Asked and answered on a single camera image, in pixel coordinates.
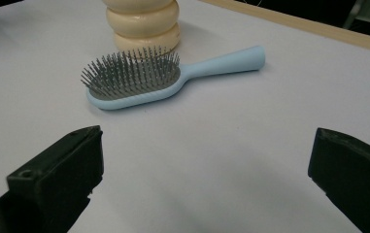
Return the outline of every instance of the screw hole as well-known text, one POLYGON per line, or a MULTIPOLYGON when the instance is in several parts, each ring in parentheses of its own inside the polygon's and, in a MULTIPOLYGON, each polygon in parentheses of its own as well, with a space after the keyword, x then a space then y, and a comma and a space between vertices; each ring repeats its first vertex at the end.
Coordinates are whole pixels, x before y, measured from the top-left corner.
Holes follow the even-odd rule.
POLYGON ((31 177, 33 177, 33 171, 32 170, 24 170, 24 171, 20 172, 18 175, 21 176, 21 177, 24 177, 24 178, 31 178, 31 177))

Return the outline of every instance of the white table surface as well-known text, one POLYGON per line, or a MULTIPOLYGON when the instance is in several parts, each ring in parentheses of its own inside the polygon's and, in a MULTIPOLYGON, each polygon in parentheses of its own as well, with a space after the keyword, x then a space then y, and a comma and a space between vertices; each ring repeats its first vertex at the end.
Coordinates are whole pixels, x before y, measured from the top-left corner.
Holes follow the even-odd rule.
POLYGON ((0 195, 20 165, 98 124, 104 180, 70 232, 357 232, 307 169, 318 127, 370 144, 370 50, 178 2, 182 63, 262 45, 265 67, 105 112, 80 82, 116 50, 101 1, 0 8, 0 195))

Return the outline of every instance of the hairbrush bristles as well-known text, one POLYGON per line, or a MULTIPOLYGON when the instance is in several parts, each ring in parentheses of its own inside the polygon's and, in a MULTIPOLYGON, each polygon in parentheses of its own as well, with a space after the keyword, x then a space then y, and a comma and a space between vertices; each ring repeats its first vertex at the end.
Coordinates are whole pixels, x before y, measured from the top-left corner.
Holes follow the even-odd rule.
POLYGON ((82 83, 95 98, 102 100, 163 89, 180 76, 179 56, 161 47, 109 54, 87 66, 82 83))

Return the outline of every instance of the hairbrush head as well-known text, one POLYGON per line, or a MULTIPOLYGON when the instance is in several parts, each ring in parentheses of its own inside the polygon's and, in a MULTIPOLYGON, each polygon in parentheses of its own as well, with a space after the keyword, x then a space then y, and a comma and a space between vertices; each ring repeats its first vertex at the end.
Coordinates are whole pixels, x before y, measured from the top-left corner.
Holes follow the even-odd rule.
POLYGON ((99 109, 115 110, 167 98, 195 77, 258 70, 264 65, 261 46, 239 50, 191 65, 166 49, 122 51, 96 59, 84 68, 87 99, 99 109))
POLYGON ((91 62, 88 68, 83 70, 82 83, 101 100, 163 89, 180 76, 179 56, 161 48, 109 54, 91 62))

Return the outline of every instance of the light blue hairbrush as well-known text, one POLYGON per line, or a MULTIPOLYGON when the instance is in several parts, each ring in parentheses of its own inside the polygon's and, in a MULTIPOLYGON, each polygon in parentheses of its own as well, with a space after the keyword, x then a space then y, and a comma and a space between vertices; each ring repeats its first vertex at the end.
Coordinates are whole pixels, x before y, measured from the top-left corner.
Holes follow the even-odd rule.
POLYGON ((116 110, 170 97, 192 78, 258 70, 264 63, 262 46, 190 65, 179 64, 175 52, 142 49, 97 59, 84 68, 82 83, 87 86, 91 104, 116 110))

